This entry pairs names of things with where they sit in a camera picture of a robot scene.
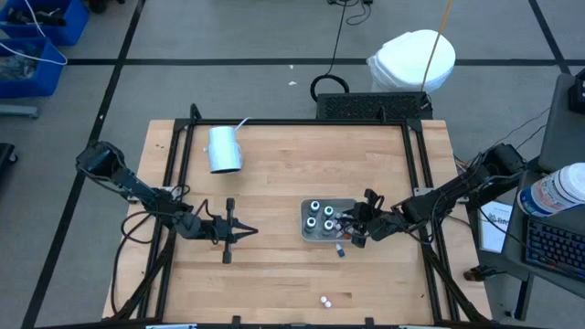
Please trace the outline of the dark grey desk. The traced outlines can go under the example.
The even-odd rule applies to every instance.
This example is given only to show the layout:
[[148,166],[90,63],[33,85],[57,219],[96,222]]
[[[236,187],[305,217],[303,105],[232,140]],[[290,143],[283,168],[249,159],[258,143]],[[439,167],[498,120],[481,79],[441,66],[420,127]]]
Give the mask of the dark grey desk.
[[572,279],[559,273],[524,263],[523,258],[527,247],[525,244],[525,230],[529,219],[585,235],[585,206],[561,212],[548,218],[536,218],[525,214],[518,204],[513,204],[502,251],[505,259],[513,263],[521,271],[534,274],[585,299],[585,281]]

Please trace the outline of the black aluminium table frame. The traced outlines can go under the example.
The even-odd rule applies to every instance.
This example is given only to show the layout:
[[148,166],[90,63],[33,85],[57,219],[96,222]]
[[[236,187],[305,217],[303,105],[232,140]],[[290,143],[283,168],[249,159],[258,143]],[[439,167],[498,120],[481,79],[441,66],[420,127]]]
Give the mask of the black aluminium table frame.
[[[363,249],[301,236],[300,205],[307,198],[359,199],[373,189],[394,204],[414,186],[441,185],[457,174],[447,127],[425,121],[419,132],[377,122],[252,120],[238,134],[243,167],[212,175],[206,147],[210,120],[153,120],[141,150],[126,157],[152,186],[184,183],[186,202],[205,199],[223,212],[229,197],[235,214],[258,233],[240,240],[232,262],[222,245],[177,239],[167,283],[155,281],[139,305],[141,317],[169,323],[429,324],[447,320],[445,285],[427,283],[420,245],[397,234]],[[325,296],[332,306],[326,308]]]

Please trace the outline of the grey cart top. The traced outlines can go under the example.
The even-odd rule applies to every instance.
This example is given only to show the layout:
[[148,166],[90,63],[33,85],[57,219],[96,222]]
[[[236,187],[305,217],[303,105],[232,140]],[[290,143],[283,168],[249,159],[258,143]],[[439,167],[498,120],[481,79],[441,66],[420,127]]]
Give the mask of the grey cart top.
[[538,165],[548,172],[585,163],[585,114],[569,109],[569,88],[576,78],[561,73],[556,80]]

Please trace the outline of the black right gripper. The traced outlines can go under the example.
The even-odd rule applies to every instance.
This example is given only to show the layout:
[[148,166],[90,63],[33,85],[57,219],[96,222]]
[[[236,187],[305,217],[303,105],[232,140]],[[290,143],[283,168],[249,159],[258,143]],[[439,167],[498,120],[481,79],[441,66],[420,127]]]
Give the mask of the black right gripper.
[[351,236],[353,245],[363,249],[368,239],[381,241],[405,230],[399,215],[381,209],[385,200],[382,195],[366,189],[364,197],[366,202],[357,202],[351,210],[341,213],[343,221],[350,221],[350,226],[344,227],[343,233]]

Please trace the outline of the white bagged trash bin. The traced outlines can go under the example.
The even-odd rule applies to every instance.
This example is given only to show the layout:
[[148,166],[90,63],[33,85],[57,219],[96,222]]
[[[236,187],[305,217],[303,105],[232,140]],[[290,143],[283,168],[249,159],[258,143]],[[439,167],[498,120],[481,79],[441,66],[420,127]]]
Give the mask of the white bagged trash bin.
[[456,52],[438,33],[422,29],[406,32],[386,42],[367,59],[372,78],[371,92],[424,91],[431,93],[449,78]]

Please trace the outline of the black device on cart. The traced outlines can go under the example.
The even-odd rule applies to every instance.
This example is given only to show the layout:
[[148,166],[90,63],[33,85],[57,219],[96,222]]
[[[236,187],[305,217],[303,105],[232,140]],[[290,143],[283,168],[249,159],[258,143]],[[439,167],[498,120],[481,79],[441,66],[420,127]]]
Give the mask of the black device on cart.
[[568,90],[569,109],[585,115],[585,68],[576,76],[574,84]]

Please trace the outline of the grey metal bar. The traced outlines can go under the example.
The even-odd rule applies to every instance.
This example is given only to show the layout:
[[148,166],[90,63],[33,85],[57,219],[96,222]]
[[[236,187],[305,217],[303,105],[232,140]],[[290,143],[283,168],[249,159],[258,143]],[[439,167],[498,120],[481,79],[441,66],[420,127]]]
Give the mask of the grey metal bar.
[[38,108],[35,106],[0,104],[0,116],[22,116],[36,119],[38,117]]

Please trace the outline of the blue storage bin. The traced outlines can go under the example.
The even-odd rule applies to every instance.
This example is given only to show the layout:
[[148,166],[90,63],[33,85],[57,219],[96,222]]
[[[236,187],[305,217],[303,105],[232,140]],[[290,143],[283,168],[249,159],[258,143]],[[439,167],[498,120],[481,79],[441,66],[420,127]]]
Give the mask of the blue storage bin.
[[0,39],[0,99],[52,95],[67,63],[45,37]]
[[80,0],[6,0],[0,30],[11,38],[47,37],[56,46],[74,46],[89,20]]

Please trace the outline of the black backlit keyboard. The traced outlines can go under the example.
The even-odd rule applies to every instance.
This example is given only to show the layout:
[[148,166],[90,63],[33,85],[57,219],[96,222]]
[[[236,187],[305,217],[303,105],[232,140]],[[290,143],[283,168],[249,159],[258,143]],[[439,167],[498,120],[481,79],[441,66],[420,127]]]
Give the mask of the black backlit keyboard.
[[585,235],[529,219],[525,244],[524,263],[585,281]]

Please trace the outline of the black caster foot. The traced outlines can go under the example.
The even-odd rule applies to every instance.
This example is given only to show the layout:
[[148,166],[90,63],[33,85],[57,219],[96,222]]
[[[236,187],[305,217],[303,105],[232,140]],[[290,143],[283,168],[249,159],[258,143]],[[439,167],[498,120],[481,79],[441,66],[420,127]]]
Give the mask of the black caster foot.
[[494,266],[478,265],[469,269],[468,271],[465,271],[463,273],[463,277],[467,281],[485,281],[503,273],[503,271],[500,271]]

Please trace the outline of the black perforated computer case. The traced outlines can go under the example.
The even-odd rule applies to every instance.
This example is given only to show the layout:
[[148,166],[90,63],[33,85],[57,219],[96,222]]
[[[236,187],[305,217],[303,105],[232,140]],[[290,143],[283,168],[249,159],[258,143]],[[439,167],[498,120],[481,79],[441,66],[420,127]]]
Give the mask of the black perforated computer case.
[[430,97],[424,92],[323,93],[317,96],[316,118],[324,120],[432,120]]

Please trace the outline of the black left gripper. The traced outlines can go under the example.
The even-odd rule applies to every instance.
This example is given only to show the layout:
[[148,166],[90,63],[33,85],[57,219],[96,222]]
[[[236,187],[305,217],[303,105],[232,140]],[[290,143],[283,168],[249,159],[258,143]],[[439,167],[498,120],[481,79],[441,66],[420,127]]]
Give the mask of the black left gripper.
[[[211,218],[210,221],[206,222],[207,230],[211,235],[211,241],[214,244],[218,244],[220,241],[224,242],[222,263],[230,264],[232,262],[231,251],[232,245],[241,239],[257,234],[258,230],[256,228],[243,224],[238,219],[235,221],[234,217],[235,200],[231,197],[229,197],[226,201],[227,210],[226,219],[219,215],[212,215],[209,212],[207,199],[203,201],[202,207],[205,209],[205,213]],[[234,227],[246,231],[234,234],[233,233]]]

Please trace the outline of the white paper sheet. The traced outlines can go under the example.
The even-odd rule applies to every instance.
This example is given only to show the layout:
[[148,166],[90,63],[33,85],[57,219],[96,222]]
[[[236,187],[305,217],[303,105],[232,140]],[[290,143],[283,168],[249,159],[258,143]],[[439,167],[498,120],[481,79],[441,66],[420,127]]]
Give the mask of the white paper sheet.
[[480,249],[501,253],[513,207],[496,201],[478,210]]

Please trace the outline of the black floor object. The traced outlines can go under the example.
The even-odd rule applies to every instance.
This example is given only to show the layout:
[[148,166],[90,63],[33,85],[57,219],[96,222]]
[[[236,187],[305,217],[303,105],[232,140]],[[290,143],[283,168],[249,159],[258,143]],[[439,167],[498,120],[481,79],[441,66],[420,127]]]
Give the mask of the black floor object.
[[17,161],[15,146],[11,143],[0,143],[0,179],[5,175],[8,167]]

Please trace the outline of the white wipes canister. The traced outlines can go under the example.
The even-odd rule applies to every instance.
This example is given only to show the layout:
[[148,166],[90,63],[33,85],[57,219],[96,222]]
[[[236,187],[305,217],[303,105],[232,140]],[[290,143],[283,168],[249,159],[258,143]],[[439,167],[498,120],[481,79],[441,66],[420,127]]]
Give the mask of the white wipes canister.
[[585,163],[566,165],[522,189],[517,204],[525,214],[538,218],[585,205]]

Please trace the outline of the grey plastic bin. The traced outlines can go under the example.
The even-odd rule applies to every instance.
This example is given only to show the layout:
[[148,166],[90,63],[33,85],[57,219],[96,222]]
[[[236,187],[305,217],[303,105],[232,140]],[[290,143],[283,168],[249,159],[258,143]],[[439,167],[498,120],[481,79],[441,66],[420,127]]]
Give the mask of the grey plastic bin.
[[[309,205],[312,201],[317,200],[320,203],[320,210],[317,216],[313,217],[316,219],[316,227],[311,233],[307,233],[303,230],[304,223],[309,218],[308,210]],[[301,203],[301,236],[307,242],[332,242],[332,243],[343,243],[349,240],[344,238],[343,228],[349,225],[350,221],[343,221],[341,218],[336,219],[335,214],[331,218],[334,224],[341,224],[341,229],[337,230],[334,228],[333,232],[329,236],[322,235],[322,225],[327,220],[323,217],[323,211],[326,206],[334,208],[335,213],[342,213],[347,210],[351,210],[356,203],[355,199],[351,198],[327,198],[327,199],[305,199]]]

